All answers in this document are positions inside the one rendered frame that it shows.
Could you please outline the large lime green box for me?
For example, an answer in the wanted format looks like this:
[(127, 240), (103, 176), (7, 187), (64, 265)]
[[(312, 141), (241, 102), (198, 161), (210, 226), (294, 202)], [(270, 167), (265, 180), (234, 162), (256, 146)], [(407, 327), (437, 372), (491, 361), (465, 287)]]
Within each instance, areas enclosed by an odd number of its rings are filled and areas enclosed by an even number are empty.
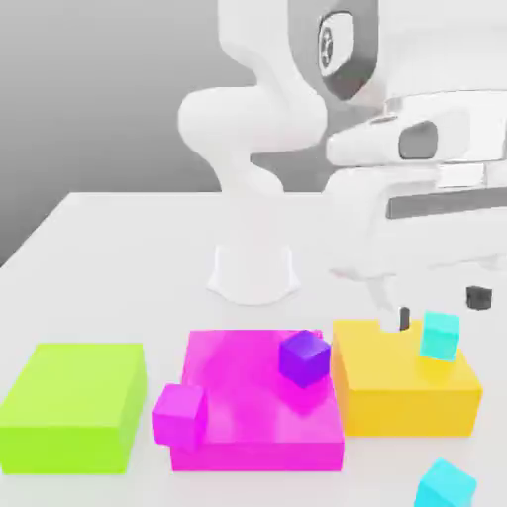
[(0, 469), (124, 473), (147, 385), (140, 344), (38, 345), (0, 403)]

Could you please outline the large orange box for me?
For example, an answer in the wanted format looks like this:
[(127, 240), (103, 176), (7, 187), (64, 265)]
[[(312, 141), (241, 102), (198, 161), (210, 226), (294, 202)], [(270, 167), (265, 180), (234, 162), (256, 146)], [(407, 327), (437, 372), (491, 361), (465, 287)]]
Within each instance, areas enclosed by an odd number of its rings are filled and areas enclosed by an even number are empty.
[(422, 322), (386, 333), (375, 320), (333, 323), (331, 374), (348, 437), (468, 437), (482, 385), (463, 352), (420, 355)]

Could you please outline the small cyan cube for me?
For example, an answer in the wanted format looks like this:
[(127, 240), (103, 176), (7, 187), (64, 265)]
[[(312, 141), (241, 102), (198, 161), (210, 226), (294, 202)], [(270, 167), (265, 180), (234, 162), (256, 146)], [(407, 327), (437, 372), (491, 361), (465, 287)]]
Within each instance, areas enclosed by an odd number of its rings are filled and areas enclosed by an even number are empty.
[(421, 478), (414, 507), (471, 507), (477, 480), (445, 459), (437, 459)]
[(423, 319), (420, 356), (452, 362), (460, 337), (458, 315), (426, 311)]

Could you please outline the small purple cube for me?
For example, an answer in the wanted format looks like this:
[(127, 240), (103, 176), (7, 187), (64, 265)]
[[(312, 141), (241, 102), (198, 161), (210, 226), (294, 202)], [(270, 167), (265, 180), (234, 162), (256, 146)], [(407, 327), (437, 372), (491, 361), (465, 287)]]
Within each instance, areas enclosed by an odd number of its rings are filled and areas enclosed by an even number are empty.
[(331, 346), (320, 331), (302, 330), (284, 339), (278, 350), (279, 372), (307, 388), (330, 372)]

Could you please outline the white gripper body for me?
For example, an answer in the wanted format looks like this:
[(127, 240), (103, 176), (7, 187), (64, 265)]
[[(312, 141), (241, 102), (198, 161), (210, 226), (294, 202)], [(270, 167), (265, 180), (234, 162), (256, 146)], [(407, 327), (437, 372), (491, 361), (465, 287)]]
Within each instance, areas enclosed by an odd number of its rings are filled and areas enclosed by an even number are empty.
[(329, 206), (331, 269), (350, 278), (507, 257), (507, 180), (440, 189), (433, 164), (340, 169)]

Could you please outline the small magenta cube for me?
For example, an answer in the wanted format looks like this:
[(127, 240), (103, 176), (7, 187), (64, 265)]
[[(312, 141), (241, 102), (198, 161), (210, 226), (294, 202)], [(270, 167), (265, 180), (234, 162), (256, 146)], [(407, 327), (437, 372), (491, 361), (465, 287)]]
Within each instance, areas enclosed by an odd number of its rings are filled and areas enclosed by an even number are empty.
[(204, 438), (207, 421), (203, 387), (168, 383), (152, 410), (154, 440), (162, 446), (193, 451)]

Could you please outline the small black cube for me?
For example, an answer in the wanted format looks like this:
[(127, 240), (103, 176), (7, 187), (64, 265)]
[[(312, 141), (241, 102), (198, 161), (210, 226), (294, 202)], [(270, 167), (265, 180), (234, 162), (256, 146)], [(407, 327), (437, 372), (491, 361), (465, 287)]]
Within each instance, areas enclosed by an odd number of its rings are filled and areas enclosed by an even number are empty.
[(492, 289), (482, 286), (467, 286), (466, 305), (469, 309), (488, 310), (492, 304)]

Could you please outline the large magenta box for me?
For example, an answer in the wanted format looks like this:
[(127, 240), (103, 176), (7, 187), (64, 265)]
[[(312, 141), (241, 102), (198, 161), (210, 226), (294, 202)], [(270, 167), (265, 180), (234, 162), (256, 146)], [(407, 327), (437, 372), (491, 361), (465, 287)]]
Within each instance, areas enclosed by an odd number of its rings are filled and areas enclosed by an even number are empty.
[(288, 330), (195, 330), (181, 382), (202, 387), (208, 421), (194, 451), (170, 449), (175, 471), (339, 471), (345, 438), (333, 381), (301, 388), (278, 371)]

